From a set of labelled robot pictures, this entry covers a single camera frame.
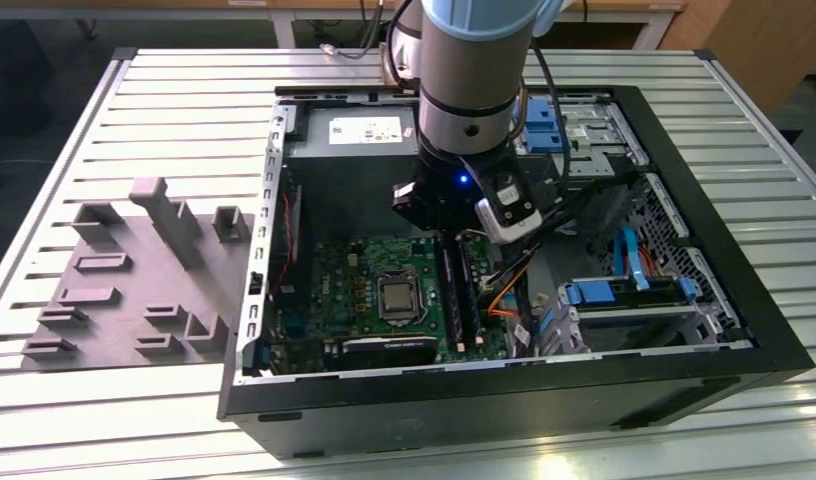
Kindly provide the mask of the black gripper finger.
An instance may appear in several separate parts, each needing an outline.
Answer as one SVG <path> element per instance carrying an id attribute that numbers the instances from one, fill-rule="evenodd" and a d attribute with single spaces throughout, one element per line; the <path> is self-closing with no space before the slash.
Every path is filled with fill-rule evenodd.
<path id="1" fill-rule="evenodd" d="M 410 213 L 415 210 L 418 206 L 415 187 L 415 182 L 394 186 L 391 208 L 396 213 Z"/>

